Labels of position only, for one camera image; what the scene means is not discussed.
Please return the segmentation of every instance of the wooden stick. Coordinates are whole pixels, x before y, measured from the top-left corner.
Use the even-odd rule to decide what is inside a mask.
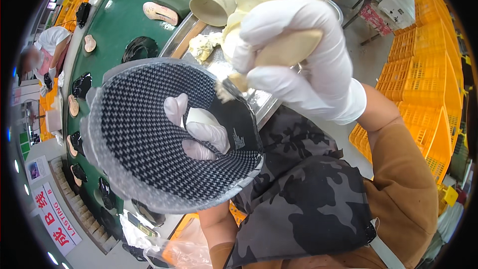
[[[196,24],[194,24],[193,28],[191,28],[188,34],[184,37],[184,39],[182,39],[181,43],[179,43],[179,45],[176,47],[176,50],[171,54],[171,57],[180,59],[189,48],[189,41],[201,33],[204,27],[206,27],[206,23],[198,20]]]

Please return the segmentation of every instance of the red chinese characters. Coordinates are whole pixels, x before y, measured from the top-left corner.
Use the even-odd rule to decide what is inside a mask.
[[[66,235],[63,234],[63,231],[61,230],[60,227],[58,228],[58,232],[53,233],[53,237],[55,238],[55,241],[58,241],[58,243],[60,243],[61,246],[65,245],[66,243],[69,242],[66,239]]]
[[[40,194],[37,194],[37,196],[35,196],[35,200],[39,208],[43,208],[44,206],[48,205],[44,197],[43,191]]]

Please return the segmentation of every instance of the glue brush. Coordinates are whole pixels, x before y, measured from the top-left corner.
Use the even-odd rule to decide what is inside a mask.
[[[315,50],[322,35],[323,32],[318,29],[281,34],[259,52],[255,66],[295,66]],[[247,92],[249,87],[245,75],[233,73],[223,81],[216,81],[214,89],[224,104],[242,97],[242,93]]]

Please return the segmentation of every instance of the camouflage apron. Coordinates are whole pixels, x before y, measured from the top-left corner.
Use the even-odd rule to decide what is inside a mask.
[[[260,138],[265,165],[232,199],[248,216],[225,268],[344,253],[374,239],[363,177],[331,136],[281,105]]]

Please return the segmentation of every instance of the cable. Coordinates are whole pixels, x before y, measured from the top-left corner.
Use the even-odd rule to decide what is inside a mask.
[[[73,20],[70,20],[70,21],[66,21],[66,22],[63,22],[62,24],[58,24],[58,25],[55,25],[55,26],[62,26],[63,24],[66,24],[66,23],[71,22],[71,21],[76,21],[76,19],[73,19]]]

